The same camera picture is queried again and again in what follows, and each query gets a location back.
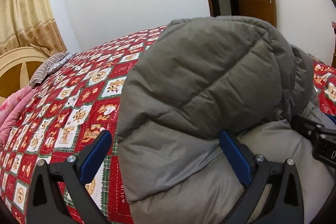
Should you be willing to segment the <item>striped grey pillow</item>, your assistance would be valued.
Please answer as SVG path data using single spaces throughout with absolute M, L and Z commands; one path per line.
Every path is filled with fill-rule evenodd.
M 34 88 L 40 85 L 47 76 L 57 72 L 65 63 L 74 57 L 76 52 L 59 52 L 49 57 L 38 69 L 34 72 L 30 79 L 30 87 Z

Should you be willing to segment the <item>pink folded blanket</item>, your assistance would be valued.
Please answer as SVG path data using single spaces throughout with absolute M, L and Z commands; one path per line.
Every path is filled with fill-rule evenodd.
M 1 147 L 6 145 L 11 129 L 36 93 L 36 89 L 27 86 L 11 94 L 1 104 Z

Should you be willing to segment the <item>grey padded jacket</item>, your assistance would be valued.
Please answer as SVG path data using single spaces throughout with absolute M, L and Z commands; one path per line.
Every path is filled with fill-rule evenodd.
M 304 223 L 316 219 L 335 170 L 313 157 L 294 116 L 328 129 L 313 59 L 272 24 L 246 16 L 171 22 L 127 74 L 118 158 L 135 223 L 220 223 L 243 195 L 220 147 L 235 135 L 266 161 L 294 161 Z

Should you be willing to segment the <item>cream round wooden headboard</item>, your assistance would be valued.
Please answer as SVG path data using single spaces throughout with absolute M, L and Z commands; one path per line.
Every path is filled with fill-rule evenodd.
M 20 47 L 1 55 L 1 103 L 29 85 L 38 66 L 49 56 L 34 47 Z

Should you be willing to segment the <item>beige gold curtain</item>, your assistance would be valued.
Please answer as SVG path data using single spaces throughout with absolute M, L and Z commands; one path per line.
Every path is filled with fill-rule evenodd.
M 48 56 L 65 52 L 50 0 L 1 0 L 1 54 L 34 47 Z

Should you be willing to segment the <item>red patterned bed quilt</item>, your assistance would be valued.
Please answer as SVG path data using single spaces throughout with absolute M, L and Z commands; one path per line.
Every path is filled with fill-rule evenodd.
M 1 151 L 1 198 L 16 221 L 27 221 L 28 191 L 40 159 L 62 161 L 109 130 L 113 148 L 86 189 L 110 222 L 135 223 L 118 158 L 121 94 L 129 71 L 166 28 L 140 31 L 81 53 L 38 89 Z M 335 113 L 335 69 L 313 59 L 313 86 L 320 109 Z

